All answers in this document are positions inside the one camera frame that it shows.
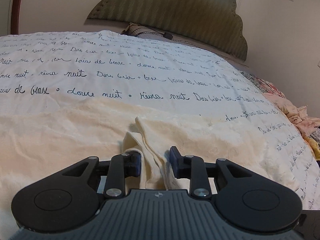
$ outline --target white comforter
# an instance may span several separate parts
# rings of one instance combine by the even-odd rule
[[[53,112],[88,97],[247,119],[290,166],[303,208],[320,209],[319,167],[297,129],[214,53],[110,31],[0,37],[2,115]]]

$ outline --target cloth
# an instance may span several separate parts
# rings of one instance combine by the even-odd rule
[[[320,128],[318,127],[316,131],[314,131],[310,136],[317,142],[320,142]]]
[[[286,98],[284,93],[282,93],[278,88],[275,87],[274,84],[256,77],[253,74],[247,73],[245,71],[240,72],[245,78],[250,80],[252,84],[254,84],[262,93],[270,93],[283,98]]]
[[[314,158],[316,160],[320,160],[320,148],[319,144],[311,137],[304,137],[304,140],[310,145],[313,153],[314,153]]]
[[[189,187],[173,177],[167,159],[173,145],[183,155],[206,162],[228,158],[292,190],[299,187],[278,153],[244,119],[221,122],[94,98],[49,114],[0,116],[0,135],[0,239],[18,229],[10,205],[20,189],[90,155],[102,161],[138,150],[140,188]]]
[[[306,106],[297,108],[286,98],[270,93],[263,95],[287,116],[301,132],[302,137],[310,136],[320,126],[320,118],[308,116]]]
[[[292,190],[298,189],[299,184],[290,174],[289,167],[279,160],[275,151],[270,150],[249,122],[196,121],[190,118],[187,115],[158,115],[135,119],[139,132],[127,132],[122,151],[138,150],[145,158],[153,156],[161,175],[151,176],[153,178],[147,181],[146,187],[189,188],[188,179],[174,178],[168,162],[169,149],[175,145],[182,155],[196,155],[205,162],[227,158]],[[213,178],[209,180],[212,192],[216,193]]]

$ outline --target bed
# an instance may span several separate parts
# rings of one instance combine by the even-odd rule
[[[100,17],[111,20],[151,26],[150,21],[153,21],[154,28],[206,42],[220,49],[223,55],[230,53],[233,58],[246,58],[247,47],[242,36],[242,21],[235,14],[235,0],[220,0],[220,5],[225,2],[229,7],[226,5],[226,14],[220,11],[218,17],[225,15],[228,19],[222,19],[217,30],[211,28],[213,35],[209,38],[196,29],[190,31],[195,23],[157,24],[160,22],[157,18],[166,19],[164,8],[153,18],[146,14],[144,21],[143,17],[132,19],[137,12],[128,6],[129,1],[109,1],[114,1],[119,8],[122,8],[121,4],[126,5],[128,11],[122,9],[115,13],[113,5],[107,6],[103,0],[89,17],[99,18],[99,14],[94,13],[102,11]],[[143,1],[151,5],[161,3]],[[101,5],[111,8],[110,13],[106,13]],[[228,35],[228,39],[218,35],[221,30],[230,33],[235,26],[238,26],[237,30]],[[286,116],[225,58],[196,46],[141,39],[108,30],[0,37],[1,115],[52,113],[86,98],[107,97],[224,122],[246,119],[278,152],[299,181],[300,188],[296,193],[303,208],[320,210],[319,166],[310,148]]]

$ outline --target striped fabric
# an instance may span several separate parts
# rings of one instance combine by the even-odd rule
[[[250,80],[251,83],[254,84],[262,93],[276,94],[280,97],[286,98],[285,95],[279,89],[277,89],[274,84],[244,71],[241,71],[241,74]]]

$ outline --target wall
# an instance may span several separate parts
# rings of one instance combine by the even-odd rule
[[[60,31],[121,32],[127,24],[86,20],[101,0],[21,0],[19,34]]]
[[[12,0],[0,0],[0,36],[10,34]]]
[[[246,64],[296,106],[320,117],[320,0],[237,0]]]

